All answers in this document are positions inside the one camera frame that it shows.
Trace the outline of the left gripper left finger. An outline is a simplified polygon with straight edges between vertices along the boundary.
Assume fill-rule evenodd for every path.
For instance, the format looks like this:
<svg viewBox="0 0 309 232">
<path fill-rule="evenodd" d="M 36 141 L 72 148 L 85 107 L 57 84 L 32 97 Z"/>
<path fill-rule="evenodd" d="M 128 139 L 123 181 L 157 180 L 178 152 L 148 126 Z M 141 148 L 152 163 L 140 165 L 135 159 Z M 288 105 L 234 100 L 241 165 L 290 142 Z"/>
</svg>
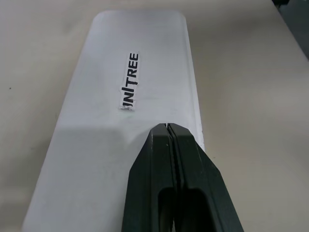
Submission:
<svg viewBox="0 0 309 232">
<path fill-rule="evenodd" d="M 128 176 L 125 232 L 158 232 L 164 197 L 173 194 L 172 142 L 165 124 L 153 127 Z"/>
</svg>

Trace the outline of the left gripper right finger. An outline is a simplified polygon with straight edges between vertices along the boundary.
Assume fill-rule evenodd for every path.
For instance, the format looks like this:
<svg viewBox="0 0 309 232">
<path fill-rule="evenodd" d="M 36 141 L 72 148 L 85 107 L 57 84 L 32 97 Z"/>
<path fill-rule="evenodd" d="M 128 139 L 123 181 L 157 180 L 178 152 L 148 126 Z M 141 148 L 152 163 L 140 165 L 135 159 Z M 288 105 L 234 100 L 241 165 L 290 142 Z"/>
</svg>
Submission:
<svg viewBox="0 0 309 232">
<path fill-rule="evenodd" d="M 175 230 L 178 232 L 241 232 L 222 175 L 191 132 L 170 123 L 174 145 L 178 197 Z"/>
</svg>

